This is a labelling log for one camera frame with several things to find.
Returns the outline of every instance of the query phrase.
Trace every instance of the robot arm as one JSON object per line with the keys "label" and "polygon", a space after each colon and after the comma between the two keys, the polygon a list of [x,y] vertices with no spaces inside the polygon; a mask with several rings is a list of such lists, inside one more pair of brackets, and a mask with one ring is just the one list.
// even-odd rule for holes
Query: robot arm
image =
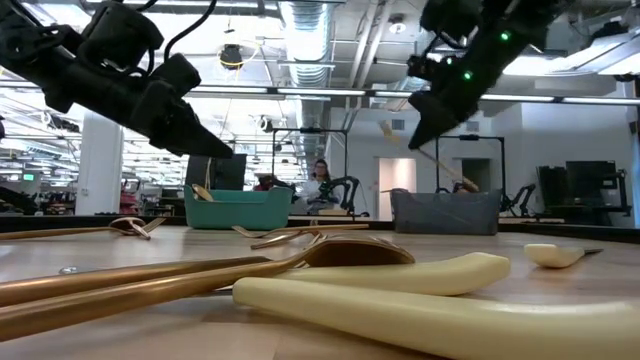
{"label": "robot arm", "polygon": [[356,197],[358,186],[360,185],[360,180],[353,176],[345,176],[325,182],[322,185],[323,186],[320,188],[321,198],[329,198],[331,196],[331,191],[334,188],[337,186],[343,186],[344,195],[342,197],[342,202],[340,203],[340,208],[349,211],[351,214],[354,213],[355,206],[353,202]]}
{"label": "robot arm", "polygon": [[153,22],[116,1],[104,1],[82,34],[41,26],[17,0],[0,2],[0,66],[42,88],[47,106],[66,113],[77,103],[175,154],[231,157],[181,99],[200,84],[184,56],[151,73],[137,67],[163,41]]}
{"label": "robot arm", "polygon": [[[436,37],[422,56],[409,59],[408,75],[430,81],[431,88],[409,97],[409,104],[420,112],[409,149],[418,149],[467,121],[478,110],[480,97],[525,47],[544,48],[549,24],[573,2],[429,0],[420,25]],[[468,47],[460,45],[463,38],[472,38]],[[437,39],[465,50],[464,56],[428,59]]]}

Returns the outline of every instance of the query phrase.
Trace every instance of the wooden table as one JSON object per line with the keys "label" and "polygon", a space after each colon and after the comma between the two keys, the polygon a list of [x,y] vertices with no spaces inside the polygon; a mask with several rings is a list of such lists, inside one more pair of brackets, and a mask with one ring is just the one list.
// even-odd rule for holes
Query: wooden table
{"label": "wooden table", "polygon": [[[0,281],[58,273],[60,268],[106,268],[181,259],[259,254],[283,258],[304,246],[259,251],[232,232],[160,227],[149,242],[107,233],[0,243]],[[503,233],[496,237],[415,236],[376,232],[418,261],[484,251],[508,256],[512,274],[471,295],[536,304],[592,303],[640,296],[640,247],[579,239]],[[601,254],[565,270],[526,261],[527,243],[602,247]],[[435,359],[319,326],[234,306],[230,297],[191,298],[0,344],[3,360],[350,360]]]}

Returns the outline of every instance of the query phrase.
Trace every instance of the gray fabric bin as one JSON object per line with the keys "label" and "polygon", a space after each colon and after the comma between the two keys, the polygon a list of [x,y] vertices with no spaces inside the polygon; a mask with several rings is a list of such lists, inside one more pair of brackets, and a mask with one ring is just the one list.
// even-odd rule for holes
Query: gray fabric bin
{"label": "gray fabric bin", "polygon": [[501,198],[501,190],[412,194],[404,189],[393,189],[391,208],[399,233],[495,235]]}

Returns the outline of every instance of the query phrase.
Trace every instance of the teal bin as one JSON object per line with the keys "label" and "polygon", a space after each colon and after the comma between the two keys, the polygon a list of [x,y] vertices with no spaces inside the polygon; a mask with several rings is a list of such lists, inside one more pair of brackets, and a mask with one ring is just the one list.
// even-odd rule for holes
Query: teal bin
{"label": "teal bin", "polygon": [[229,230],[234,225],[247,230],[273,230],[287,226],[293,190],[274,187],[269,191],[209,190],[215,202],[193,196],[184,187],[187,224],[194,229]]}

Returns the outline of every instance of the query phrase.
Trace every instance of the wooden stick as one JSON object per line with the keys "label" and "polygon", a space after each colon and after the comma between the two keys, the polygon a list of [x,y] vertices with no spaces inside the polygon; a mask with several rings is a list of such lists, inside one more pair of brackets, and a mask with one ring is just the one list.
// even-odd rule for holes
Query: wooden stick
{"label": "wooden stick", "polygon": [[480,188],[478,187],[478,185],[474,184],[473,181],[467,179],[466,177],[464,177],[464,175],[460,174],[459,172],[453,170],[452,168],[448,167],[444,163],[440,162],[433,155],[429,154],[428,152],[426,152],[426,151],[424,151],[422,149],[417,149],[416,151],[419,152],[420,154],[422,154],[427,159],[433,161],[436,164],[436,166],[439,166],[442,170],[448,172],[449,175],[451,175],[451,176],[453,176],[455,178],[462,179],[462,182],[464,182],[465,184],[469,185],[473,189],[473,191],[475,191],[475,192],[480,191]]}
{"label": "wooden stick", "polygon": [[[399,145],[398,141],[400,139],[397,136],[393,135],[393,131],[389,127],[389,124],[386,121],[380,121],[378,124],[380,125],[380,129],[382,130],[382,134],[384,135],[384,137],[389,139],[389,140],[391,140],[392,143],[395,143],[396,145]],[[440,160],[436,159],[435,156],[429,154],[428,152],[426,152],[426,151],[424,151],[422,149],[417,149],[416,151],[418,151],[420,154],[422,154],[427,159],[433,161],[433,163],[436,164],[436,166],[440,167],[442,170],[444,170],[447,173],[449,173],[449,175],[453,176],[454,178],[462,179],[462,182],[464,182],[469,187],[471,187],[473,189],[473,191],[476,191],[476,192],[480,191],[480,188],[478,187],[478,185],[474,184],[473,181],[467,179],[462,174],[458,173],[457,171],[455,171],[452,168],[448,167],[444,163],[440,162]]]}

